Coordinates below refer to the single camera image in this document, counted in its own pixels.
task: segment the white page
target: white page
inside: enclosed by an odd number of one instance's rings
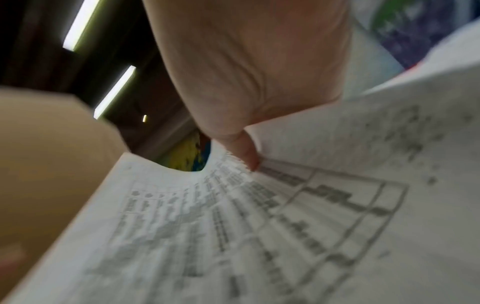
[[[478,303],[479,71],[253,126],[253,174],[126,154],[5,303]]]

